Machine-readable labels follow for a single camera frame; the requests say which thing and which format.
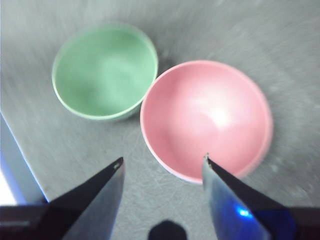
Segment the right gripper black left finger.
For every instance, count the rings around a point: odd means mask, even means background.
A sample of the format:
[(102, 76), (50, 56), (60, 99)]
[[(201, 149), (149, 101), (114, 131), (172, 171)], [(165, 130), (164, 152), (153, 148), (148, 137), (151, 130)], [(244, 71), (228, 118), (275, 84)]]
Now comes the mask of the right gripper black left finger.
[(109, 240), (121, 202), (123, 157), (60, 197), (0, 208), (2, 240)]

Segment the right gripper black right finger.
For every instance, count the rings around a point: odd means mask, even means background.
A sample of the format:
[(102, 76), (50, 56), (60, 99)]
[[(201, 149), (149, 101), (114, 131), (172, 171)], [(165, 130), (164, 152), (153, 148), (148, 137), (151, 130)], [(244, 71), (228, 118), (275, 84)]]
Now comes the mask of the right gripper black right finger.
[(318, 240), (318, 207), (284, 206), (248, 186), (206, 154), (202, 184), (219, 240)]

